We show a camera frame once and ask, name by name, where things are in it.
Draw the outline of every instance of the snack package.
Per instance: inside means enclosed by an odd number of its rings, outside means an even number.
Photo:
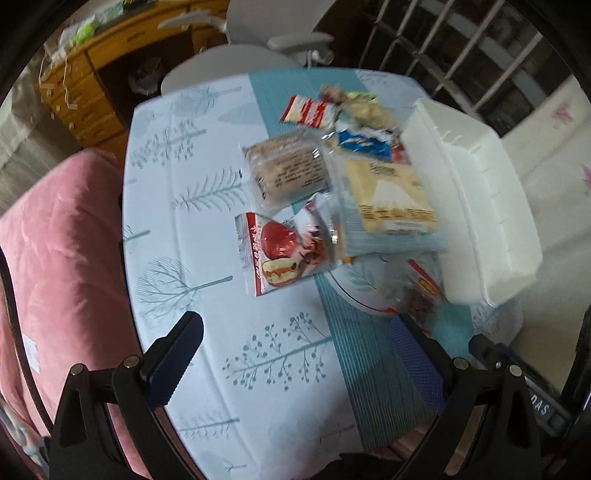
[[[437,282],[412,258],[404,269],[402,293],[393,305],[398,313],[408,313],[424,327],[429,315],[443,302],[443,292]]]
[[[335,131],[341,148],[373,155],[382,161],[391,161],[390,145],[394,141],[392,133],[368,127],[356,128],[341,120],[336,121]]]
[[[367,232],[438,230],[435,211],[411,166],[351,158],[345,168]]]
[[[354,258],[350,268],[393,310],[408,313],[421,327],[444,301],[441,266],[432,252],[363,255]]]
[[[279,223],[253,212],[236,217],[246,290],[256,297],[333,266],[330,232],[316,209],[317,195]]]
[[[332,103],[294,95],[279,120],[307,127],[333,128],[338,114],[339,107]]]
[[[398,165],[410,165],[410,157],[408,156],[408,152],[406,148],[404,148],[404,144],[402,140],[400,140],[400,136],[394,137],[392,139],[392,144],[390,145],[390,160],[392,163]]]
[[[349,98],[345,91],[339,87],[338,85],[323,85],[320,87],[320,91],[318,92],[318,96],[320,100],[323,102],[330,102],[340,105],[343,102],[346,102]]]
[[[320,100],[340,105],[347,100],[364,100],[366,102],[375,102],[376,97],[371,92],[345,92],[338,85],[323,85],[319,91]]]
[[[421,233],[421,231],[368,232],[362,222],[358,203],[353,194],[346,166],[349,160],[360,155],[343,149],[331,150],[326,154],[330,174],[330,189],[334,197],[336,252],[344,262],[353,257],[371,253],[399,254],[402,252],[437,252],[445,249],[446,239],[442,231]],[[392,165],[376,161],[379,165]]]
[[[389,131],[398,128],[398,120],[394,114],[376,102],[347,100],[340,107],[350,118],[365,127]]]
[[[318,139],[304,129],[243,150],[265,213],[278,212],[326,187],[326,163]]]

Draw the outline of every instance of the tree print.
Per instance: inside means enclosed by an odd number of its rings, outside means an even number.
[[[230,212],[238,203],[246,205],[242,187],[242,170],[232,170],[230,167],[227,171],[224,168],[222,174],[216,173],[211,182],[207,176],[203,184],[197,183],[192,190],[187,188],[186,193],[173,200],[173,208],[187,209],[188,212],[191,209],[201,212],[203,209],[215,208],[221,212],[225,207]]]
[[[347,278],[359,291],[377,290],[373,272],[363,261],[358,261],[355,267],[347,265]]]
[[[174,128],[164,128],[160,135],[148,137],[141,147],[131,153],[129,162],[132,166],[144,168],[148,163],[164,166],[173,157],[188,160],[193,156],[193,139],[206,132],[205,129],[197,129],[192,120],[183,120]]]
[[[220,115],[218,121],[231,125],[260,125],[263,123],[261,111],[256,102],[234,107]]]
[[[133,247],[135,246],[134,240],[137,240],[138,238],[142,238],[149,234],[149,229],[135,233],[129,225],[125,225],[125,227],[123,228],[123,244],[125,245],[125,249],[127,250],[127,252],[133,252]]]
[[[275,447],[292,451],[294,455],[310,458],[312,452],[338,452],[341,438],[355,428],[355,423],[341,426],[335,417],[320,424],[313,413],[307,413],[305,428],[301,428],[298,416],[273,423],[267,432],[269,441]]]
[[[162,317],[169,314],[176,317],[190,310],[200,290],[229,282],[232,278],[230,275],[195,285],[181,262],[169,257],[157,258],[138,280],[136,298],[140,314],[149,327],[157,327]]]
[[[227,458],[220,457],[217,453],[205,450],[199,453],[197,464],[200,470],[210,480],[230,480],[232,471],[238,468],[246,468],[248,465],[235,464]]]
[[[242,87],[210,92],[208,86],[193,87],[183,92],[173,106],[175,115],[187,115],[192,118],[205,115],[212,109],[218,98],[228,93],[240,92]]]
[[[286,351],[284,342],[288,339],[292,340],[292,348]],[[258,375],[268,385],[283,382],[284,391],[289,390],[294,377],[305,383],[310,380],[320,383],[326,378],[322,354],[330,342],[332,337],[321,332],[307,313],[300,312],[280,331],[273,323],[265,327],[263,336],[253,335],[233,361],[226,358],[222,371],[234,385],[248,390],[254,388]]]
[[[239,423],[240,418],[225,418],[219,414],[207,414],[205,416],[192,417],[183,423],[183,428],[177,429],[185,438],[202,438],[205,440],[225,438],[228,439],[228,430],[235,423]]]

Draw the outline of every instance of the teal stripe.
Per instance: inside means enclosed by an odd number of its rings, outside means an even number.
[[[297,69],[252,73],[251,85],[269,136],[294,128],[292,124],[278,121],[292,95],[317,98],[323,84],[366,91],[353,70]],[[371,451],[383,447],[430,421],[433,413],[421,401],[390,344],[389,319],[370,315],[350,305],[330,286],[324,275],[314,278],[364,448]],[[467,340],[472,335],[469,310],[467,307],[460,307],[460,310],[449,307],[444,309],[445,322],[437,319],[429,326],[444,348],[466,356]],[[452,333],[446,327],[449,322],[455,328]]]

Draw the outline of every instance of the candy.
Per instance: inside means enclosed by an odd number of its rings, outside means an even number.
[[[281,122],[307,125],[314,128],[332,128],[339,108],[301,95],[294,95],[280,118]]]

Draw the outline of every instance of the pink sofa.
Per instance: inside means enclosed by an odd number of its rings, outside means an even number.
[[[112,156],[85,150],[49,172],[0,219],[27,356],[52,419],[72,365],[113,368],[140,353],[119,250],[122,182]],[[4,306],[0,393],[32,431],[47,435],[21,375]],[[117,412],[113,422],[133,469],[148,476]]]

